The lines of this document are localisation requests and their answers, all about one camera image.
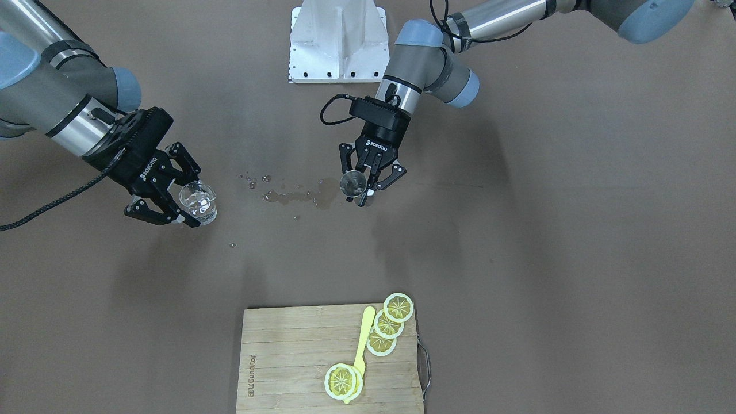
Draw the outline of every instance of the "wooden cutting board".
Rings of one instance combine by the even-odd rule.
[[[238,380],[238,414],[423,414],[417,323],[405,322],[394,351],[367,349],[363,392],[345,404],[325,392],[328,369],[352,365],[363,309],[383,304],[247,309]]]

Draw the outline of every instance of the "liquid puddle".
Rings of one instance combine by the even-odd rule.
[[[302,203],[312,202],[320,210],[328,210],[339,192],[339,182],[334,178],[325,178],[319,182],[316,192],[307,191],[281,194],[271,190],[263,196],[263,199],[269,203],[281,203],[282,206],[292,201],[300,201]]]

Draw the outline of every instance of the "lemon slice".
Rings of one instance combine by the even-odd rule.
[[[325,374],[325,391],[331,398],[344,400],[358,389],[358,377],[350,365],[335,364]]]
[[[352,394],[342,399],[342,401],[345,404],[349,404],[352,400],[358,398],[358,396],[361,395],[361,392],[363,392],[363,376],[361,375],[361,373],[358,372],[358,370],[355,367],[353,367],[352,365],[348,365],[348,366],[350,367],[350,370],[352,370],[353,373],[355,374],[357,387],[355,388],[355,391]]]
[[[374,354],[377,357],[385,357],[394,351],[394,348],[396,348],[396,342],[396,338],[387,340],[380,336],[376,332],[375,328],[371,328],[370,333],[368,334],[367,347],[371,354]]]
[[[394,322],[388,319],[384,310],[381,309],[375,316],[373,328],[380,336],[387,340],[392,340],[401,335],[401,332],[404,330],[404,322]]]
[[[414,314],[414,302],[403,293],[392,293],[383,302],[386,317],[394,322],[406,322]]]

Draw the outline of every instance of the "robotic arm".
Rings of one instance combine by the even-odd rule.
[[[444,21],[436,19],[439,28],[423,20],[408,21],[398,35],[377,94],[373,98],[341,94],[322,110],[324,114],[335,99],[349,99],[352,101],[349,119],[365,121],[361,135],[353,144],[340,144],[344,174],[340,189],[348,201],[358,198],[358,206],[362,207],[367,197],[388,188],[406,174],[406,168],[399,164],[398,150],[422,94],[433,95],[457,108],[475,99],[480,86],[478,77],[455,54],[477,43],[506,40],[523,32],[534,21],[574,10],[590,12],[632,43],[647,43],[679,23],[693,2],[490,0],[462,13],[446,15]],[[514,35],[496,38],[520,27]],[[385,169],[390,169],[390,173],[382,174]]]
[[[99,180],[109,176],[125,187],[133,196],[129,217],[190,227],[213,220],[214,193],[184,146],[157,149],[173,119],[160,108],[137,109],[141,90],[128,70],[106,67],[39,1],[0,0],[0,30],[0,139],[45,133],[101,171]],[[173,183],[194,188],[197,205],[181,209],[169,194]]]

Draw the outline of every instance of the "white bracket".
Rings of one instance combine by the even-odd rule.
[[[373,0],[304,0],[291,11],[290,82],[380,82],[388,64],[386,11]]]

